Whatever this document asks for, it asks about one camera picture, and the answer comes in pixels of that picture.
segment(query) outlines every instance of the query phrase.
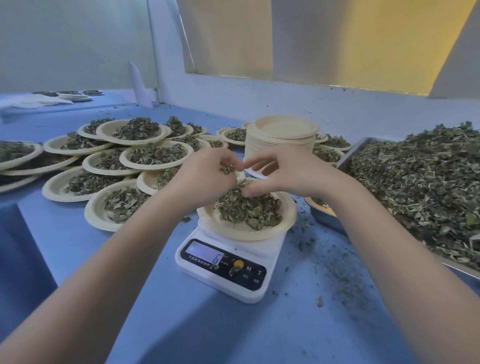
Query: left hand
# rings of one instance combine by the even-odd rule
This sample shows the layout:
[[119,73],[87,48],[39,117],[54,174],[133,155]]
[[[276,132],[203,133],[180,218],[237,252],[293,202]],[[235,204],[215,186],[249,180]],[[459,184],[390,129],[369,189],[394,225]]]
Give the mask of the left hand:
[[161,192],[174,194],[188,212],[215,202],[237,184],[235,174],[225,175],[220,168],[243,163],[227,148],[203,148],[187,157],[175,177]]

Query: blue table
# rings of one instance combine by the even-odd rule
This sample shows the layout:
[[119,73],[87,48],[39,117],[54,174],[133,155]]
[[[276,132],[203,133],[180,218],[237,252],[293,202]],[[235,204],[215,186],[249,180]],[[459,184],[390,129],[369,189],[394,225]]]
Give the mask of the blue table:
[[[238,120],[190,109],[117,106],[26,114],[0,125],[2,139],[44,142],[98,118],[170,115],[215,134]],[[60,285],[111,236],[88,225],[85,203],[62,204],[41,195],[44,181],[0,195],[18,207]],[[172,233],[115,343],[108,363],[416,363],[382,304],[348,238],[316,223],[303,199],[269,293],[246,305],[183,274],[178,245],[198,217]],[[324,306],[317,307],[322,297]]]

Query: black control panel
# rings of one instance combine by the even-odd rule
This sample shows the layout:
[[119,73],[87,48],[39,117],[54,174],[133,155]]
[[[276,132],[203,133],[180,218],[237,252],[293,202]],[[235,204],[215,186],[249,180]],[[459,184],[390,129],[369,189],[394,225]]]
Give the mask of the black control panel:
[[264,266],[198,239],[191,239],[180,257],[251,291],[260,289],[267,274]]

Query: digital kitchen scale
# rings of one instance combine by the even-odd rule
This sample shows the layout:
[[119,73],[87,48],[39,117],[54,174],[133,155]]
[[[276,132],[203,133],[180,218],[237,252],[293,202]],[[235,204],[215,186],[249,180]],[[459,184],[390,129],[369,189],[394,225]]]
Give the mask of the digital kitchen scale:
[[175,260],[188,275],[245,303],[260,301],[280,254],[286,232],[268,240],[242,242],[197,228],[180,245]]

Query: person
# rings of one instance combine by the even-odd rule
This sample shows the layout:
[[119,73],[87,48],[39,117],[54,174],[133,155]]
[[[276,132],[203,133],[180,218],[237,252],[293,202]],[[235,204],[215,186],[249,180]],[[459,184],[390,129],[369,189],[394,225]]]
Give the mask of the person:
[[236,184],[220,166],[267,166],[245,197],[285,191],[332,207],[390,315],[422,363],[480,363],[480,300],[355,179],[295,146],[239,161],[226,148],[190,155],[171,183],[47,298],[0,346],[0,363],[103,363],[170,234]]

